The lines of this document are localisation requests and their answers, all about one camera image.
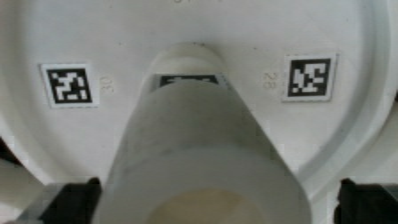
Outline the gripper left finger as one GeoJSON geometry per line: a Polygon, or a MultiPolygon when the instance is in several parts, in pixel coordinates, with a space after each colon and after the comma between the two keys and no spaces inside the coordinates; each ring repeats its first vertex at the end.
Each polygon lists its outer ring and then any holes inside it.
{"type": "Polygon", "coordinates": [[[48,184],[16,218],[16,223],[90,224],[99,196],[97,177],[81,183],[48,184]]]}

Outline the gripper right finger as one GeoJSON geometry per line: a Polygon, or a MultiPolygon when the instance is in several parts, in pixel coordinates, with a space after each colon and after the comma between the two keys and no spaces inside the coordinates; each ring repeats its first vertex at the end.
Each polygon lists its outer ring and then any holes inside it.
{"type": "Polygon", "coordinates": [[[398,224],[398,183],[341,180],[334,224],[398,224]]]}

